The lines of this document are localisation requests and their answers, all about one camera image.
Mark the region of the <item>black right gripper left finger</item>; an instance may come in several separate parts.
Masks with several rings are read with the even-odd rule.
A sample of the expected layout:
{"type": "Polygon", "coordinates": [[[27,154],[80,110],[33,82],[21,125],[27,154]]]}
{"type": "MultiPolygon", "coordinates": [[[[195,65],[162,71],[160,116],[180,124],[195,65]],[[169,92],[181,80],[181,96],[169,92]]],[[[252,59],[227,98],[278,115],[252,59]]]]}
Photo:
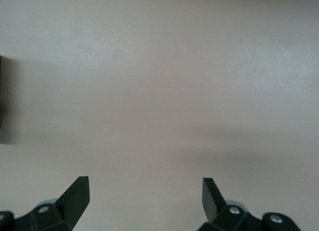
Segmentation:
{"type": "Polygon", "coordinates": [[[89,202],[89,177],[80,176],[58,199],[43,201],[19,218],[0,211],[0,231],[73,231],[89,202]]]}

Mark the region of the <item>black plastic box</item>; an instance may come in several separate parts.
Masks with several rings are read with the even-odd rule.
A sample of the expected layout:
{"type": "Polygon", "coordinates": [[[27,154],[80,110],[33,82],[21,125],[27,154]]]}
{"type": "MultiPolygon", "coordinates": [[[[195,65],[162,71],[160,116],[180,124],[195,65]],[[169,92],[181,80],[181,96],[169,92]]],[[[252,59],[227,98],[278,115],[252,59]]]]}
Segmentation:
{"type": "Polygon", "coordinates": [[[1,84],[1,61],[2,61],[2,59],[1,59],[1,56],[0,56],[0,130],[1,130],[1,127],[2,127],[2,104],[1,104],[1,96],[2,96],[2,94],[1,94],[1,86],[2,86],[2,84],[1,84]]]}

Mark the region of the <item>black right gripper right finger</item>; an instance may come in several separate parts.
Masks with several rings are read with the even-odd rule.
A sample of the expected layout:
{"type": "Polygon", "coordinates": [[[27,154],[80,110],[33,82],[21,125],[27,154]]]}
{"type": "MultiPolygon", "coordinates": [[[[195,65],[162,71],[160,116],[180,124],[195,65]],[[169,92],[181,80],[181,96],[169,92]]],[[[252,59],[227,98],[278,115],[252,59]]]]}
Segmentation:
{"type": "Polygon", "coordinates": [[[212,178],[202,180],[202,206],[207,222],[198,231],[301,231],[284,214],[265,213],[258,219],[242,203],[226,201],[212,178]]]}

